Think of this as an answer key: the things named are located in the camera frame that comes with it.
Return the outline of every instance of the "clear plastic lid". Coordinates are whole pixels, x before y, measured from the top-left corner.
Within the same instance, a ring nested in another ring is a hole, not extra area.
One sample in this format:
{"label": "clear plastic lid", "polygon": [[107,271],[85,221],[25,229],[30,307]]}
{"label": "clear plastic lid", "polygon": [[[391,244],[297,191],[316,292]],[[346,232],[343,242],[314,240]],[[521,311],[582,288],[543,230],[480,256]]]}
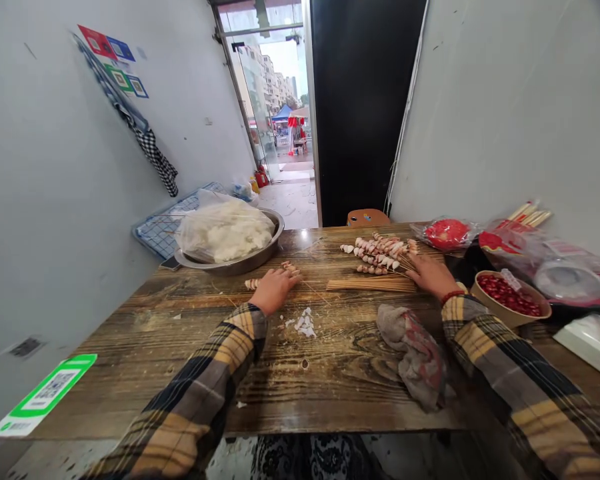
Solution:
{"label": "clear plastic lid", "polygon": [[535,274],[534,283],[546,296],[557,300],[586,303],[600,298],[600,277],[566,260],[544,262]]}

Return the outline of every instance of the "doorway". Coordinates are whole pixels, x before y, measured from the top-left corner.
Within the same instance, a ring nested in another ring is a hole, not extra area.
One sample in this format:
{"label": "doorway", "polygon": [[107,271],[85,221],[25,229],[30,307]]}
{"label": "doorway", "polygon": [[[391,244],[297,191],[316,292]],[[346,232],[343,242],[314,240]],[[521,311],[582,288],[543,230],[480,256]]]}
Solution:
{"label": "doorway", "polygon": [[301,2],[251,0],[216,9],[255,164],[270,182],[261,189],[261,206],[282,214],[288,229],[317,227]]}

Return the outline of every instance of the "hand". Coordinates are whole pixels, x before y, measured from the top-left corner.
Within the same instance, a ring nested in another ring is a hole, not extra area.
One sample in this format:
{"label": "hand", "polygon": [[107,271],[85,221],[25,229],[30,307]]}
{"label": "hand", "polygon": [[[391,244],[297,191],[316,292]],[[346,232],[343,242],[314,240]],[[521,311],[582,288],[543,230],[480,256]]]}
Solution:
{"label": "hand", "polygon": [[415,271],[408,271],[406,274],[418,284],[422,290],[428,291],[438,300],[452,291],[460,290],[455,282],[453,275],[444,263],[437,262],[426,255],[409,254],[411,263],[416,268]]}
{"label": "hand", "polygon": [[269,316],[282,307],[289,290],[300,280],[302,280],[300,275],[292,276],[288,270],[269,270],[260,279],[260,284],[249,303],[260,308],[266,316]]}

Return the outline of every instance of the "plaid shirt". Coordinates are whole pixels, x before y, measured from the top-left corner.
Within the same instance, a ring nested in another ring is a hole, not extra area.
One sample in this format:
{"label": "plaid shirt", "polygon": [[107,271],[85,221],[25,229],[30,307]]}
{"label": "plaid shirt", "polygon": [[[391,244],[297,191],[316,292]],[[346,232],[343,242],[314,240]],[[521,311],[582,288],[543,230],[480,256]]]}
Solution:
{"label": "plaid shirt", "polygon": [[[600,479],[600,407],[475,298],[443,307],[445,334],[534,478]],[[204,478],[237,386],[262,352],[267,324],[245,303],[136,418],[119,444],[82,477]]]}

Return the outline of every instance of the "blue crate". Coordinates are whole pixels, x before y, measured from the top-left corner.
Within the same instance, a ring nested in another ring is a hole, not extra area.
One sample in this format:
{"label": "blue crate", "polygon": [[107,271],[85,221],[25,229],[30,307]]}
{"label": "blue crate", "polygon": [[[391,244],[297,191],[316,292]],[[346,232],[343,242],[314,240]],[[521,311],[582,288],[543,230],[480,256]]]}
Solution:
{"label": "blue crate", "polygon": [[[225,188],[218,182],[208,183],[202,188],[218,193],[227,193]],[[178,211],[196,210],[200,206],[198,190],[168,209],[154,213],[146,220],[134,225],[131,233],[136,240],[162,260],[172,257],[173,252],[178,248],[173,232],[180,226],[180,218],[170,218],[170,215]]]}

